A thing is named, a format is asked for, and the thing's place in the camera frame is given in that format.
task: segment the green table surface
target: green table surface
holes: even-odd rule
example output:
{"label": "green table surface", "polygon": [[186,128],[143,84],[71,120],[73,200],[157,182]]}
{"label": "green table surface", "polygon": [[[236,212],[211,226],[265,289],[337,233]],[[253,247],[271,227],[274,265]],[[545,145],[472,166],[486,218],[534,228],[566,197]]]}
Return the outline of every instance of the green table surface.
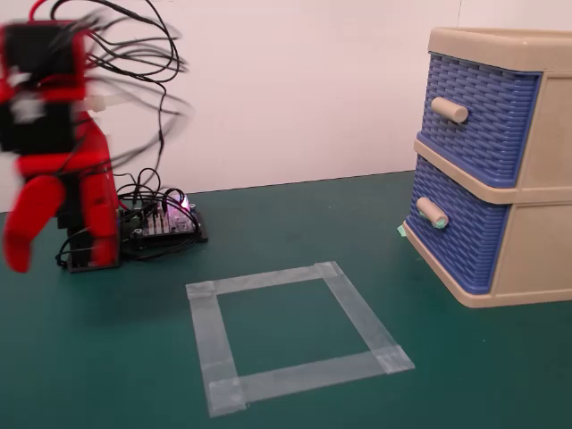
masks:
{"label": "green table surface", "polygon": [[[396,232],[411,172],[197,194],[210,241],[67,274],[0,262],[0,428],[570,427],[572,303],[461,306]],[[185,284],[336,261],[416,369],[209,418]],[[320,281],[219,298],[239,375],[365,351]]]}

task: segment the drawer handle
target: drawer handle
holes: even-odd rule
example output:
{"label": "drawer handle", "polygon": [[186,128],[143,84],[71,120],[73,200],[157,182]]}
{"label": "drawer handle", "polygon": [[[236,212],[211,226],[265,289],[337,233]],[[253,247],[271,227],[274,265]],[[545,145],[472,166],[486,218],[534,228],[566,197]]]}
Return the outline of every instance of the drawer handle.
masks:
{"label": "drawer handle", "polygon": [[456,123],[462,123],[466,121],[468,117],[468,110],[466,107],[453,103],[443,97],[433,99],[431,102],[431,110],[438,114],[442,114]]}
{"label": "drawer handle", "polygon": [[421,197],[416,205],[419,214],[431,221],[438,230],[442,230],[449,223],[449,217],[429,198]]}

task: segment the clear tape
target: clear tape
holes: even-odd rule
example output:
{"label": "clear tape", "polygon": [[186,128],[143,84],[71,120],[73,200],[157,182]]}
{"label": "clear tape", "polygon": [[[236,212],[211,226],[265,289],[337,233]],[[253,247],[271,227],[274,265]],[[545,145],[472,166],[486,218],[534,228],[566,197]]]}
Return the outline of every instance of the clear tape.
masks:
{"label": "clear tape", "polygon": [[210,416],[246,408],[213,282],[187,286]]}
{"label": "clear tape", "polygon": [[321,278],[322,275],[314,266],[302,266],[291,270],[271,271],[270,273],[242,275],[241,277],[217,280],[214,282],[214,287],[216,288],[216,293],[221,295],[223,293],[267,288],[269,286],[305,282]]}
{"label": "clear tape", "polygon": [[[324,279],[370,351],[238,377],[217,294]],[[247,402],[415,368],[335,262],[187,285],[210,416]]]}

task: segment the woven drawer front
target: woven drawer front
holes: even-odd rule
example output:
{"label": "woven drawer front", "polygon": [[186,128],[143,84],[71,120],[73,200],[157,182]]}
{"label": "woven drawer front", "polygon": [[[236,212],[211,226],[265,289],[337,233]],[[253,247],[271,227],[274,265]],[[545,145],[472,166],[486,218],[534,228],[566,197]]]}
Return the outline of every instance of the woven drawer front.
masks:
{"label": "woven drawer front", "polygon": [[[540,77],[432,54],[419,140],[479,181],[514,188]],[[466,107],[467,120],[433,112],[436,97]]]}
{"label": "woven drawer front", "polygon": [[[449,217],[442,230],[416,207],[421,197]],[[496,264],[509,206],[486,203],[458,185],[423,157],[417,157],[409,227],[457,283],[473,294],[487,293]]]}

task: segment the white backdrop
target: white backdrop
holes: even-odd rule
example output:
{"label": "white backdrop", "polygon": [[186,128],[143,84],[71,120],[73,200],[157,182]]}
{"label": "white backdrop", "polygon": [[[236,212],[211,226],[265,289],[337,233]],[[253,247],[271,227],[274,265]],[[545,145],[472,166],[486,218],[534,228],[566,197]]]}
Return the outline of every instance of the white backdrop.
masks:
{"label": "white backdrop", "polygon": [[[9,21],[32,2],[2,3],[0,21]],[[73,3],[61,16],[90,9]],[[150,15],[140,0],[118,3]],[[563,29],[567,3],[544,0],[539,11],[533,0],[157,1],[183,33],[190,67],[169,90],[196,109],[159,171],[195,192],[413,169],[431,28],[460,21]],[[98,117],[115,154],[156,132],[156,114],[135,105]],[[19,186],[12,162],[0,154],[0,210]],[[122,171],[154,162],[149,153]]]}

